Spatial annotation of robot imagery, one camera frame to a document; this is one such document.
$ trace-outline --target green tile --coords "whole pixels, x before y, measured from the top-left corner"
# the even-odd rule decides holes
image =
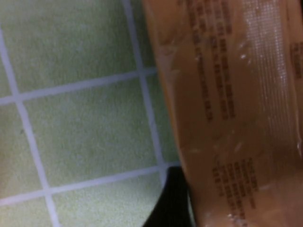
[[[121,0],[0,1],[21,92],[135,69]]]
[[[44,198],[0,207],[0,226],[52,227]]]
[[[151,94],[151,102],[154,109],[163,158],[167,162],[178,161],[177,148],[158,77],[149,76],[147,82]]]
[[[14,104],[0,107],[0,198],[41,189]]]
[[[137,79],[25,105],[52,186],[156,165]]]
[[[150,39],[148,37],[143,5],[141,0],[131,0],[131,5],[133,8],[134,22],[137,29],[137,37],[143,64],[145,67],[153,67],[155,66],[155,60]]]
[[[9,83],[6,77],[6,72],[4,70],[1,58],[0,58],[0,97],[5,97],[11,95]]]
[[[54,196],[62,227],[139,227],[161,192],[159,175],[65,192]]]

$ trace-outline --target orange plastic package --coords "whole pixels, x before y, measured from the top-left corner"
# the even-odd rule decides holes
[[[303,226],[299,1],[143,4],[197,225]]]
[[[295,77],[300,133],[303,135],[303,15],[300,0],[287,2],[290,56]]]

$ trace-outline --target tiled floor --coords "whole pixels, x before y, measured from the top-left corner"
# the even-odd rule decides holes
[[[0,226],[139,227],[178,163],[141,0],[1,0],[0,26]]]

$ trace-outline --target black object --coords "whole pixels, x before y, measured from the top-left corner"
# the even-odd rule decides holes
[[[193,227],[187,183],[179,166],[170,167],[161,196],[143,227]]]

